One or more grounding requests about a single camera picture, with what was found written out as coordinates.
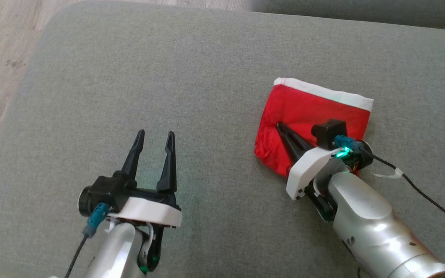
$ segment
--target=black cable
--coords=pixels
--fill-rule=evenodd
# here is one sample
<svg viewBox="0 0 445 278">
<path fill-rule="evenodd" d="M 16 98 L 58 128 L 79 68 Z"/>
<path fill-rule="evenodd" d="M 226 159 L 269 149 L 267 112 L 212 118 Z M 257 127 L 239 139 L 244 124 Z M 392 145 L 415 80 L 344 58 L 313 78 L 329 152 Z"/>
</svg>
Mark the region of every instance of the black cable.
<svg viewBox="0 0 445 278">
<path fill-rule="evenodd" d="M 82 241 L 80 242 L 80 245 L 78 245 L 78 248 L 76 249 L 75 255 L 73 256 L 73 260 L 71 260 L 70 267 L 68 268 L 68 271 L 64 278 L 69 278 L 71 270 L 73 269 L 73 266 L 75 265 L 76 258 L 78 258 L 78 254 L 82 250 L 83 245 L 85 244 L 85 241 L 88 239 L 88 235 L 86 234 L 83 236 Z"/>
<path fill-rule="evenodd" d="M 382 163 L 386 164 L 387 166 L 391 167 L 392 169 L 396 169 L 396 168 L 397 168 L 397 167 L 394 166 L 392 163 L 389 163 L 389 162 L 383 160 L 382 158 L 380 158 L 380 157 L 374 155 L 373 153 L 371 153 L 371 152 L 369 152 L 369 151 L 367 151 L 367 150 L 365 150 L 365 149 L 362 149 L 362 151 L 363 151 L 366 155 L 369 155 L 369 156 L 371 156 L 372 158 L 374 158 L 375 160 L 378 160 L 379 162 L 382 162 Z M 409 183 L 409 185 L 411 185 L 411 187 L 412 187 L 413 189 L 415 189 L 415 190 L 418 192 L 418 194 L 422 195 L 422 197 L 424 197 L 425 199 L 427 199 L 429 202 L 431 202 L 434 206 L 436 206 L 438 209 L 440 209 L 440 211 L 442 211 L 442 212 L 445 214 L 445 209 L 444 209 L 443 207 L 441 207 L 438 203 L 436 203 L 436 201 L 432 200 L 432 199 L 431 199 L 430 197 L 428 197 L 425 193 L 423 193 L 422 190 L 420 190 L 420 188 L 418 188 L 418 187 L 415 185 L 415 183 L 413 183 L 413 182 L 410 180 L 410 178 L 408 178 L 408 176 L 407 176 L 405 173 L 402 174 L 402 177 Z"/>
</svg>

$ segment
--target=blue connector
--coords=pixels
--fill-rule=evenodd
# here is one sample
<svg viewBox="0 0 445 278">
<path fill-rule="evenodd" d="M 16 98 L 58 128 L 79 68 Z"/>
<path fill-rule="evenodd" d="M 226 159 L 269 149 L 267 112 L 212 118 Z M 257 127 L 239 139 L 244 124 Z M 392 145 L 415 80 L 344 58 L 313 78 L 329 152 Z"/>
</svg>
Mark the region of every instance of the blue connector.
<svg viewBox="0 0 445 278">
<path fill-rule="evenodd" d="M 361 153 L 363 144 L 360 141 L 356 141 L 354 138 L 338 135 L 334 138 L 334 144 L 336 147 L 346 147 L 355 153 Z"/>
<path fill-rule="evenodd" d="M 84 236 L 87 236 L 89 239 L 91 239 L 95 232 L 97 232 L 97 228 L 99 227 L 99 224 L 106 219 L 106 216 L 109 213 L 109 206 L 105 203 L 100 203 L 95 207 L 94 211 L 90 215 L 90 217 L 87 219 L 87 226 L 82 231 L 82 234 Z"/>
</svg>

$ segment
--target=gray cushion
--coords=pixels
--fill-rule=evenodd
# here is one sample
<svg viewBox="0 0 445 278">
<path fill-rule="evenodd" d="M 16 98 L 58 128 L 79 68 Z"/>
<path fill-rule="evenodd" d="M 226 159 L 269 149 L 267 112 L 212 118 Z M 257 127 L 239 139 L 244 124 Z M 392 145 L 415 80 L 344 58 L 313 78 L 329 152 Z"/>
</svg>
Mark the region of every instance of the gray cushion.
<svg viewBox="0 0 445 278">
<path fill-rule="evenodd" d="M 63 277 L 81 190 L 146 130 L 138 183 L 155 188 L 177 136 L 180 229 L 152 277 L 352 277 L 307 200 L 253 154 L 276 77 L 375 99 L 366 139 L 445 207 L 445 30 L 278 14 L 89 2 L 46 27 L 0 138 L 0 271 Z M 362 176 L 445 261 L 445 216 L 374 163 Z M 73 277 L 104 240 L 99 232 Z"/>
<path fill-rule="evenodd" d="M 445 28 L 445 0 L 249 0 L 251 9 Z"/>
</svg>

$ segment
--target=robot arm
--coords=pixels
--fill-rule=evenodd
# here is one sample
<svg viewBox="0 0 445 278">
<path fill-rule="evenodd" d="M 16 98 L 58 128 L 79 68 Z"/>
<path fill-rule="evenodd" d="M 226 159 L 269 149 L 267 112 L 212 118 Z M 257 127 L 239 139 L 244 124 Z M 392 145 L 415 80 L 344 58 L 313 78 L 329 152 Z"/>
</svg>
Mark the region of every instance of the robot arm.
<svg viewBox="0 0 445 278">
<path fill-rule="evenodd" d="M 166 160 L 156 190 L 137 188 L 138 158 L 145 132 L 140 130 L 121 170 L 112 177 L 100 176 L 80 194 L 79 212 L 90 216 L 106 204 L 109 234 L 94 257 L 85 278 L 141 278 L 154 271 L 161 257 L 165 227 L 179 227 L 182 212 L 176 202 L 175 134 L 169 132 Z M 139 229 L 148 227 L 149 233 Z"/>
<path fill-rule="evenodd" d="M 373 278 L 445 278 L 445 264 L 396 217 L 384 197 L 351 173 L 372 159 L 334 144 L 337 135 L 346 136 L 344 122 L 315 125 L 317 148 L 303 144 L 303 138 L 289 140 L 299 135 L 284 124 L 277 128 L 294 162 L 286 192 L 293 200 L 307 196 L 312 201 L 366 273 Z"/>
<path fill-rule="evenodd" d="M 333 228 L 373 278 L 445 278 L 445 264 L 399 220 L 378 192 L 352 173 L 329 181 Z"/>
</svg>

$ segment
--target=red cloth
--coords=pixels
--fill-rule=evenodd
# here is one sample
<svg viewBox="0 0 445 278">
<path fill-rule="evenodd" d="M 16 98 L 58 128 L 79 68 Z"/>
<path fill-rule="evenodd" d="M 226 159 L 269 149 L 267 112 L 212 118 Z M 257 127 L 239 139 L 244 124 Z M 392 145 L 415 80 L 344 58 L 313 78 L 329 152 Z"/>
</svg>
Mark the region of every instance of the red cloth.
<svg viewBox="0 0 445 278">
<path fill-rule="evenodd" d="M 281 176 L 287 175 L 291 160 L 276 129 L 283 122 L 307 141 L 313 125 L 329 119 L 346 122 L 348 136 L 362 139 L 373 100 L 351 93 L 329 90 L 293 78 L 278 78 L 265 104 L 255 141 L 255 155 Z"/>
</svg>

